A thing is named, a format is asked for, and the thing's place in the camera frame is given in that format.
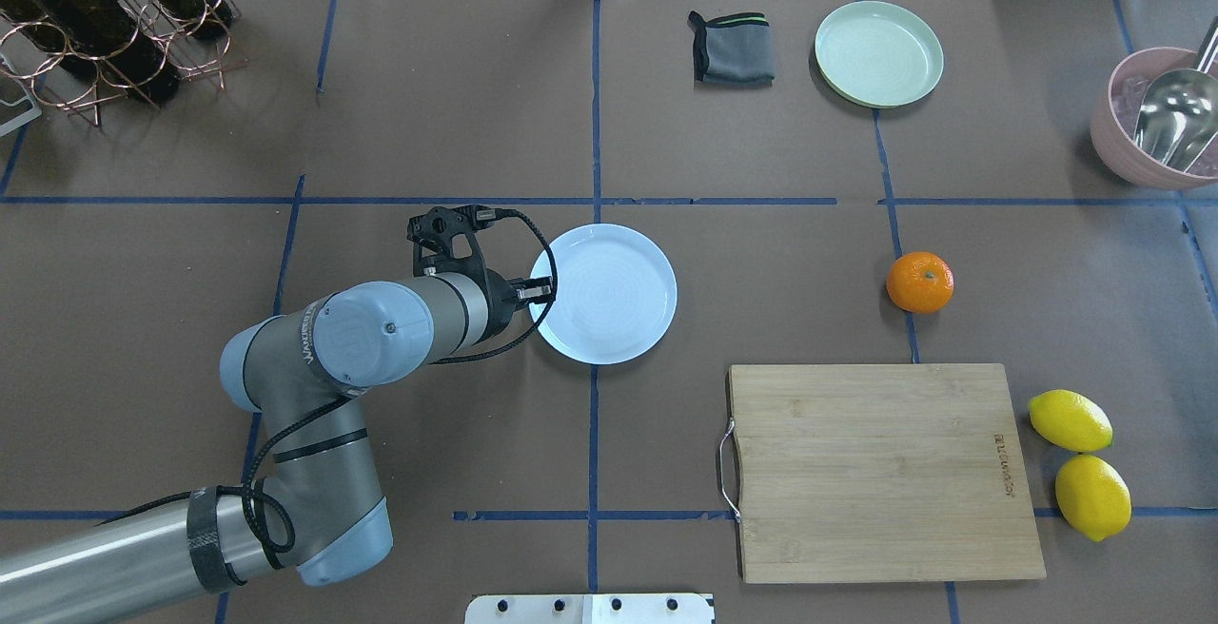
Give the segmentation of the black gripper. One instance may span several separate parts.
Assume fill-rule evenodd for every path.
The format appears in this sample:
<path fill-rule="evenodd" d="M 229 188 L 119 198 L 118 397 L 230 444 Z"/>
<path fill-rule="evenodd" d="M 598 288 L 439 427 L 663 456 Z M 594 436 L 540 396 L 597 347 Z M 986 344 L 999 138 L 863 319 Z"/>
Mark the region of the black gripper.
<path fill-rule="evenodd" d="M 470 278 L 481 290 L 487 308 L 487 321 L 476 342 L 484 342 L 503 333 L 505 325 L 513 321 L 518 307 L 552 303 L 555 299 L 553 279 L 505 279 L 495 271 L 475 273 Z"/>

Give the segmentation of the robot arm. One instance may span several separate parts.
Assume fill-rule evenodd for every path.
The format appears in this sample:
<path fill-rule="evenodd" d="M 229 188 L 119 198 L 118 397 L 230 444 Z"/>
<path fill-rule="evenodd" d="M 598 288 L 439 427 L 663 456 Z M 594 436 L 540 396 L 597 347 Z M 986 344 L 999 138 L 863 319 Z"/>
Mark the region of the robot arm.
<path fill-rule="evenodd" d="M 495 338 L 553 282 L 458 272 L 369 282 L 231 338 L 231 401 L 259 413 L 274 470 L 207 486 L 2 559 L 5 623 L 105 623 L 296 569 L 324 586 L 369 572 L 393 536 L 361 395 Z"/>

